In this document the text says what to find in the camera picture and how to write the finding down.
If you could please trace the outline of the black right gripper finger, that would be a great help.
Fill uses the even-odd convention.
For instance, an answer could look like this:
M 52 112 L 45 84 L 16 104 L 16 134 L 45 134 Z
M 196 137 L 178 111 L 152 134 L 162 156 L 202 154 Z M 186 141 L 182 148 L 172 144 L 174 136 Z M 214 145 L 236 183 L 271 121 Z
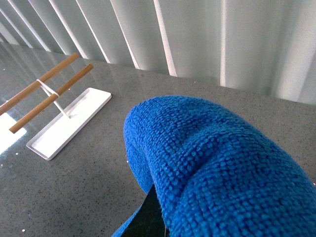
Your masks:
M 161 206 L 158 201 L 155 186 L 152 185 L 140 210 L 124 230 L 122 237 L 169 237 L 162 218 Z

